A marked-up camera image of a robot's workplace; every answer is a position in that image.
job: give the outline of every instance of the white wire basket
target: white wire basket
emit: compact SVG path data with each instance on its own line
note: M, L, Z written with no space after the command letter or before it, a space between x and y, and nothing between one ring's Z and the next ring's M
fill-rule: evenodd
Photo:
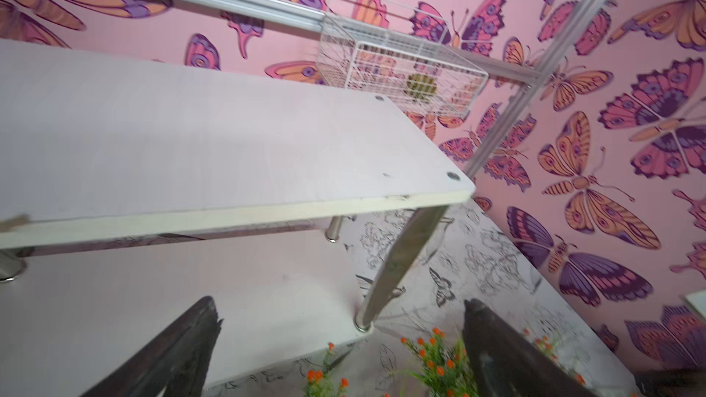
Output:
M316 66L330 86L379 93L422 115L464 118L488 80L454 49L335 14L324 17Z

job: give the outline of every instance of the chrome pole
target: chrome pole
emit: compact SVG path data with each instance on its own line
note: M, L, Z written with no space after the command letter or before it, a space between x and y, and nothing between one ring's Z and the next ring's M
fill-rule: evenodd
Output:
M370 293L365 297L363 306L355 317L355 326L360 331L368 331L371 323L389 302L390 295L410 269L419 252L427 243L431 234L448 206L418 208L404 226L397 240L390 248Z
M581 0L578 2L563 30L542 56L542 61L536 68L539 71L539 78L535 82L528 82L526 86L523 86L517 94L510 98L507 110L498 117L488 136L473 153L465 168L465 173L469 178L473 178L485 165L493 151L505 139L507 132L515 124L515 121L530 105L542 85L556 71L556 68L564 59L566 51L581 37L605 2L606 0Z
M328 228L324 233L326 239L332 243L338 241L338 238L340 237L341 224L343 224L343 216L332 216L331 224L328 225Z

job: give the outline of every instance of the black pointed object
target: black pointed object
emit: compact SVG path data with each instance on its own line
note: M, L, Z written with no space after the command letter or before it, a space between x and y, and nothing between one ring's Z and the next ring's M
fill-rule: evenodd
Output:
M465 304L463 342L482 397L596 397L480 300Z

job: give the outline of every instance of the shelf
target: shelf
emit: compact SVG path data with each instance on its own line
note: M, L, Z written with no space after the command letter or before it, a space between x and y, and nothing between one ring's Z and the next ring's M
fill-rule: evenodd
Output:
M6 396L79 396L203 296L224 319L207 384L364 336L345 248L319 230L28 260L0 288Z
M372 93L12 40L0 40L0 89L0 220L31 220L0 248L454 204L474 190Z

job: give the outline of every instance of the green object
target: green object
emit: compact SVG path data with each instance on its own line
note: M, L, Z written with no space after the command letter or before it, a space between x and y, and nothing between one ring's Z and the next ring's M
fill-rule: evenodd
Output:
M436 94L436 79L426 74L411 74L407 77L404 93L415 100L428 101Z

